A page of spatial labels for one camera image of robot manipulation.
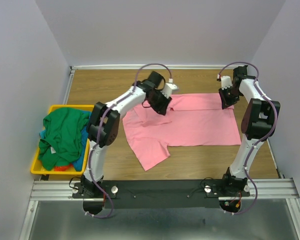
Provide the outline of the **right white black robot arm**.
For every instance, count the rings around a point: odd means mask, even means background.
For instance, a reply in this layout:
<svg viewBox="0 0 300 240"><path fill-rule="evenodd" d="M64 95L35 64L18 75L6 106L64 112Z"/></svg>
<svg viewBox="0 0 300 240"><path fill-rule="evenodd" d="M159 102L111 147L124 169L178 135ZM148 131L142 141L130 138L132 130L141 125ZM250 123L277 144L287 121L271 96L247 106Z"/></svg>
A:
<svg viewBox="0 0 300 240"><path fill-rule="evenodd" d="M259 85L259 71L256 76L248 75L248 63L233 69L233 76L217 74L221 83L218 93L223 110L232 107L244 97L248 103L241 121L242 140L237 155L222 176L220 191L231 196L244 191L251 180L250 168L258 150L276 129L281 104L271 100Z"/></svg>

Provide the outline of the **pink t shirt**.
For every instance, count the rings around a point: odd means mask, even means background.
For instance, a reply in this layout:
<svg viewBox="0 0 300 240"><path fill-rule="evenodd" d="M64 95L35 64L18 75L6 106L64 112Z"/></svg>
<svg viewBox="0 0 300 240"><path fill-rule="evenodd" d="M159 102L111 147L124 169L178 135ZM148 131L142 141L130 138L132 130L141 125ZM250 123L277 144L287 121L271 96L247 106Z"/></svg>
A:
<svg viewBox="0 0 300 240"><path fill-rule="evenodd" d="M145 171L170 156L168 147L235 146L241 137L234 108L217 93L172 95L166 115L137 105L122 119L127 142Z"/></svg>

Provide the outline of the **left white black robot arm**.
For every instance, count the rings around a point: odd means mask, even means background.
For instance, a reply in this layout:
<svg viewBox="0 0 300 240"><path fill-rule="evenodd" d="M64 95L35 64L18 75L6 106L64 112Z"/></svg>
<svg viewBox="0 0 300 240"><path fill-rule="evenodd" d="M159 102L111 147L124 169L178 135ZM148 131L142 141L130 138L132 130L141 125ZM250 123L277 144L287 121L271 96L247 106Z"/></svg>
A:
<svg viewBox="0 0 300 240"><path fill-rule="evenodd" d="M178 90L172 77L165 80L161 74L152 71L145 80L135 80L125 93L114 100L94 105L86 127L90 150L80 179L83 191L89 197L97 197L103 191L99 182L104 176L106 152L118 135L120 120L128 111L144 102L148 102L155 113L164 116L172 94Z"/></svg>

